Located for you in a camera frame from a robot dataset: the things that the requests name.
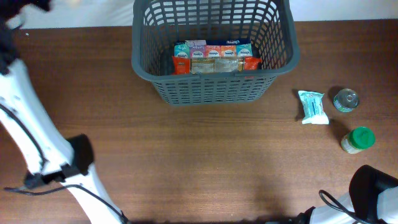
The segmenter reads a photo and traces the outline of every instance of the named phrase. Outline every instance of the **wire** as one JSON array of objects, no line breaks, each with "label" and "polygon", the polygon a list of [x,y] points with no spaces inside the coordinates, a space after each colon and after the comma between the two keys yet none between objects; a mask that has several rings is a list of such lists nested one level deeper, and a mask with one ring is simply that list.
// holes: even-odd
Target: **wire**
[{"label": "wire", "polygon": [[123,223],[128,223],[129,219],[123,214],[123,212],[119,212],[116,208],[114,208],[111,204],[109,204],[107,201],[105,201],[104,199],[102,199],[101,197],[97,196],[96,194],[94,194],[93,192],[87,190],[86,188],[77,185],[77,184],[70,184],[70,185],[66,185],[63,187],[58,187],[56,189],[52,189],[52,190],[48,190],[45,192],[28,192],[25,190],[21,190],[19,188],[11,188],[11,187],[5,187],[4,190],[6,192],[13,192],[13,193],[18,193],[18,194],[23,194],[23,195],[28,195],[28,196],[42,196],[42,195],[47,195],[47,194],[52,194],[55,192],[59,192],[61,190],[65,190],[65,189],[69,189],[69,188],[77,188],[80,189],[86,193],[88,193],[89,195],[91,195],[92,197],[94,197],[95,199],[99,200],[100,202],[102,202],[103,204],[105,204],[108,208],[110,208],[115,214],[117,214],[120,218],[120,220]]},{"label": "wire", "polygon": [[48,160],[44,157],[43,150],[40,148],[40,146],[39,146],[38,142],[36,141],[36,139],[33,137],[33,135],[30,133],[30,131],[26,128],[24,123],[22,123],[22,121],[12,111],[10,111],[8,108],[6,108],[2,104],[0,104],[0,109],[2,109],[11,119],[13,119],[19,125],[19,127],[21,127],[21,129],[26,133],[28,138],[32,141],[33,145],[36,147],[37,151],[39,152],[40,158],[42,160],[40,162],[40,166],[41,166],[40,171],[43,171],[44,164]]},{"label": "wire", "polygon": [[[326,195],[326,197],[328,197],[335,205],[333,205],[332,203],[330,203],[330,202],[325,198],[325,195]],[[335,209],[335,210],[337,210],[337,211],[344,212],[345,214],[347,214],[348,216],[350,216],[352,219],[354,219],[354,220],[357,221],[358,223],[362,223],[362,224],[375,224],[375,223],[373,223],[373,222],[367,222],[367,221],[365,221],[365,220],[363,220],[363,219],[357,217],[357,216],[355,215],[354,212],[349,211],[346,207],[344,207],[344,205],[342,205],[339,201],[337,201],[337,199],[335,199],[333,196],[331,196],[331,194],[329,194],[326,190],[320,190],[320,191],[319,191],[319,197],[323,200],[323,202],[324,202],[327,206],[329,206],[329,207],[331,207],[331,208],[333,208],[333,209]]]}]

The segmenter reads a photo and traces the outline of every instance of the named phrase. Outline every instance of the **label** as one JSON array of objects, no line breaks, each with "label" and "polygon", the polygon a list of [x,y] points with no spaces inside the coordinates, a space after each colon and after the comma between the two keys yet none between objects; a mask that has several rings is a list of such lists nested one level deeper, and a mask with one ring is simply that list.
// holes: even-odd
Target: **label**
[{"label": "label", "polygon": [[341,140],[341,147],[344,149],[344,151],[346,151],[350,154],[357,154],[357,153],[363,151],[363,150],[355,148],[354,146],[352,146],[349,143],[348,134],[346,134],[346,136],[343,137],[343,140]]},{"label": "label", "polygon": [[204,54],[201,51],[195,51],[192,53],[192,58],[203,58]]},{"label": "label", "polygon": [[315,115],[322,115],[325,112],[323,111],[323,105],[322,105],[322,100],[319,97],[314,97],[313,94],[310,94],[308,96],[308,107],[309,110],[308,112],[310,113],[310,117],[315,116]]},{"label": "label", "polygon": [[233,50],[226,50],[224,52],[224,57],[234,57],[235,56],[235,52],[233,52]]},{"label": "label", "polygon": [[234,45],[238,45],[238,44],[240,44],[241,42],[239,41],[239,40],[227,40],[226,41],[226,43],[227,44],[234,44]]},{"label": "label", "polygon": [[336,109],[338,109],[339,111],[344,112],[344,113],[351,112],[353,110],[352,108],[347,108],[347,107],[341,105],[341,103],[338,101],[337,95],[333,99],[333,104],[335,105]]},{"label": "label", "polygon": [[239,53],[238,56],[244,57],[244,56],[252,56],[250,51],[248,49],[242,49]]},{"label": "label", "polygon": [[176,57],[181,57],[181,58],[188,58],[188,54],[185,52],[180,52],[176,55]]},{"label": "label", "polygon": [[212,50],[211,52],[209,52],[209,57],[219,57],[220,54],[218,53],[218,51],[216,50]]}]

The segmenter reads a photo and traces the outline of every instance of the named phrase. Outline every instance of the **orange packaging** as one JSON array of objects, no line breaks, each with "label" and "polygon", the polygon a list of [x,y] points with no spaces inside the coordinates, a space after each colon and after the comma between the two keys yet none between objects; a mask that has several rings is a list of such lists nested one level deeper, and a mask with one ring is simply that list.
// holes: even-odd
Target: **orange packaging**
[{"label": "orange packaging", "polygon": [[217,45],[206,45],[206,58],[221,57],[221,47]]},{"label": "orange packaging", "polygon": [[244,59],[244,69],[245,70],[257,70],[259,63],[261,63],[261,58],[246,57]]},{"label": "orange packaging", "polygon": [[175,72],[173,75],[188,74],[191,71],[191,60],[188,58],[173,57]]},{"label": "orange packaging", "polygon": [[236,46],[221,46],[222,57],[236,57]]}]

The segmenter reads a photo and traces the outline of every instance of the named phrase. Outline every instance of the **can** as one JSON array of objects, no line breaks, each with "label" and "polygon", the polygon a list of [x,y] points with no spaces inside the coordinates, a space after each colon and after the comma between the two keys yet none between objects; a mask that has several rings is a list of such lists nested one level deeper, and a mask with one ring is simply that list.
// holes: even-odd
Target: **can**
[{"label": "can", "polygon": [[351,112],[359,105],[358,94],[349,88],[342,89],[334,97],[333,104],[341,112]]},{"label": "can", "polygon": [[359,127],[346,134],[341,140],[341,147],[350,154],[356,154],[369,149],[376,142],[372,130],[367,127]]}]

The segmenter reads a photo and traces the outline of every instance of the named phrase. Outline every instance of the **wooden table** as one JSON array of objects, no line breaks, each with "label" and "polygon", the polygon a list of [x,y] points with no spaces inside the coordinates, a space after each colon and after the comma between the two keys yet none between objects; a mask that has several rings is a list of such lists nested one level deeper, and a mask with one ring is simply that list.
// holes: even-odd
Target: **wooden table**
[{"label": "wooden table", "polygon": [[[177,108],[132,71],[130,27],[22,30],[16,42],[56,127],[90,137],[99,176],[130,219],[238,221],[323,205],[318,191],[339,197],[364,164],[398,177],[398,21],[296,29],[298,67],[259,100]],[[341,87],[359,94],[352,113],[333,107]],[[325,93],[330,125],[301,124],[297,90]],[[347,154],[339,141],[358,126],[376,144]],[[0,186],[21,186],[23,157],[4,128],[0,140]],[[0,192],[0,211],[0,223],[88,223],[67,191]]]}]

